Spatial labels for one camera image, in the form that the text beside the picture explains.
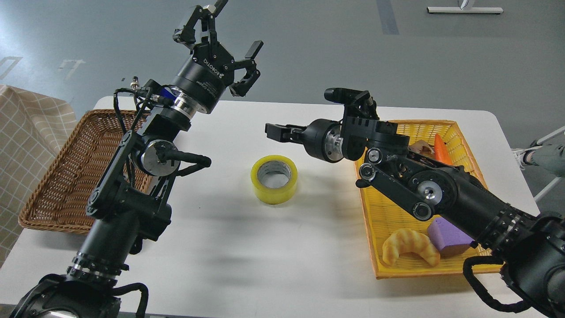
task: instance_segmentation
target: robotiq logo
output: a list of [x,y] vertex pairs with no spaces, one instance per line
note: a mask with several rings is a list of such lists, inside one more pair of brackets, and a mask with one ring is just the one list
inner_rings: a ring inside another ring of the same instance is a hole
[[206,64],[219,78],[224,77],[224,74],[220,73],[220,71],[218,71],[212,64],[210,64],[207,59],[204,59],[204,64]]

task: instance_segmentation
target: plaid cloth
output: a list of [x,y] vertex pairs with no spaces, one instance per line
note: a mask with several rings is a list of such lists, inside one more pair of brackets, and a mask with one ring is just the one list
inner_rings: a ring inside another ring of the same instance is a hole
[[0,267],[21,233],[21,209],[75,125],[67,102],[0,85]]

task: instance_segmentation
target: orange carrot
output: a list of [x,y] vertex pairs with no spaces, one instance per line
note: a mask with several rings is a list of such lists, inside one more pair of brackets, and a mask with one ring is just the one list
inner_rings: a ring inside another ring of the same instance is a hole
[[434,149],[436,152],[435,157],[437,161],[443,162],[446,165],[453,166],[453,161],[451,160],[449,153],[447,152],[447,146],[445,145],[439,134],[436,134]]

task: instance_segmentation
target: white table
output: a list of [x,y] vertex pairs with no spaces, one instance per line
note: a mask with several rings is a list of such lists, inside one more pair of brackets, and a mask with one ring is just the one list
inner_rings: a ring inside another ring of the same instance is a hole
[[[110,108],[111,97],[96,108]],[[301,145],[266,138],[264,124],[307,125],[340,119],[340,105],[221,101],[197,113],[176,145],[205,154],[212,166],[177,178],[172,223],[158,242],[130,255],[118,285],[147,284],[148,313],[203,317],[541,317],[487,307],[462,276],[377,281],[369,259],[353,163],[329,164]],[[489,189],[531,214],[539,211],[491,113],[416,108],[377,109],[381,119],[458,122]],[[270,206],[253,194],[250,169],[281,154],[298,168],[292,199]],[[0,303],[15,304],[48,273],[64,273],[80,247],[77,235],[24,230],[0,270]],[[498,274],[479,275],[501,302],[519,298]],[[134,312],[138,293],[122,298]]]

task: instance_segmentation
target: tape roll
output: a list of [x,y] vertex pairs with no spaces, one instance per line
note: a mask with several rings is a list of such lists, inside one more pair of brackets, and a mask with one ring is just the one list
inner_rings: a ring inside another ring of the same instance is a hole
[[[285,176],[284,180],[277,178],[280,175]],[[296,192],[297,179],[298,170],[292,160],[278,154],[259,159],[251,168],[255,195],[268,204],[288,201]]]

